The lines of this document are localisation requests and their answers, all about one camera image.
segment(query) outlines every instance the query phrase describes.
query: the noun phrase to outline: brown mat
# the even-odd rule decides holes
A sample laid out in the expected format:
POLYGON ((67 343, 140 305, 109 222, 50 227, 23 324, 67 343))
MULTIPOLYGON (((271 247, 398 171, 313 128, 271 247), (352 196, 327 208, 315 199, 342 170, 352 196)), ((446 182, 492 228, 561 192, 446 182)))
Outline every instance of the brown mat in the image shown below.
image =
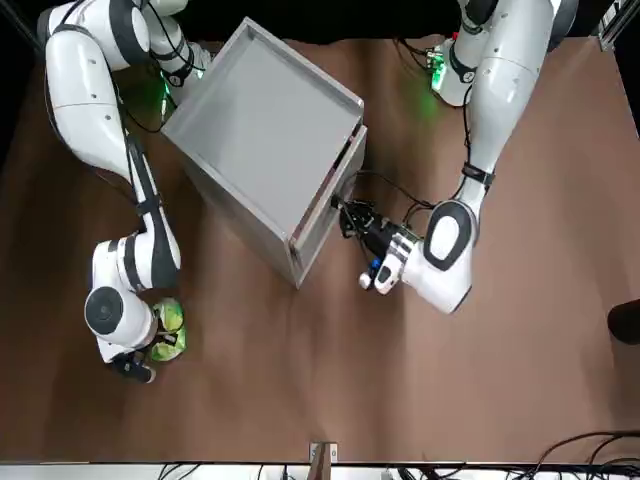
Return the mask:
MULTIPOLYGON (((365 100, 368 165, 428 199, 451 194, 461 112, 391 42, 294 45, 365 100)), ((341 460, 514 462, 573 434, 640 427, 640 348, 613 344, 605 322, 640 296, 640 148, 595 41, 548 59, 452 317, 408 288, 361 291, 361 253, 337 227, 295 292, 207 211, 177 150, 143 136, 182 250, 190 344, 150 386, 103 367, 82 315, 94 246, 137 219, 55 139, 41 75, 0 189, 0 459, 305 461, 323 439, 341 460)), ((408 207, 384 184, 364 191, 395 219, 408 207)))

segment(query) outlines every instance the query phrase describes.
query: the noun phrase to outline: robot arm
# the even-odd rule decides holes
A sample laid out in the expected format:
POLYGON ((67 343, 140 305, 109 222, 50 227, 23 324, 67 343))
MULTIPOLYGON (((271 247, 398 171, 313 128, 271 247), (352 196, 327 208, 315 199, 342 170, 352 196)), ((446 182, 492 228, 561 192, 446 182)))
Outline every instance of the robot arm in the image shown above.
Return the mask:
POLYGON ((463 26, 447 46, 445 67, 434 85, 452 105, 462 105, 466 93, 471 95, 470 155, 460 187, 452 199, 435 207, 424 239, 396 226, 381 265, 369 273, 369 283, 380 293, 402 280, 444 313, 453 312, 471 289, 482 202, 533 93, 560 3, 499 0, 493 2, 493 11, 482 12, 469 6, 492 2, 461 1, 463 26), (487 23, 478 25, 470 17, 487 23))
MULTIPOLYGON (((169 1, 157 8, 166 13, 178 6, 169 1)), ((152 370, 133 355, 153 341, 158 321, 136 294, 175 286, 180 250, 144 151, 124 128, 111 71, 148 61, 154 42, 143 14, 128 0, 70 3, 44 12, 39 23, 53 127, 80 160, 131 184, 144 225, 94 250, 85 320, 106 363, 151 381, 152 370)))

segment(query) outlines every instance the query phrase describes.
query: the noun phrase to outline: gray metal box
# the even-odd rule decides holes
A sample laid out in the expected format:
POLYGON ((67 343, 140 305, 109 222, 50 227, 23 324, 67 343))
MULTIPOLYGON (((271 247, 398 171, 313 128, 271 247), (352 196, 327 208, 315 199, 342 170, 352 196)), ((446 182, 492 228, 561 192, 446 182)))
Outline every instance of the gray metal box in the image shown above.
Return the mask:
POLYGON ((208 204, 299 287, 360 169, 364 102, 245 18, 162 129, 208 204))

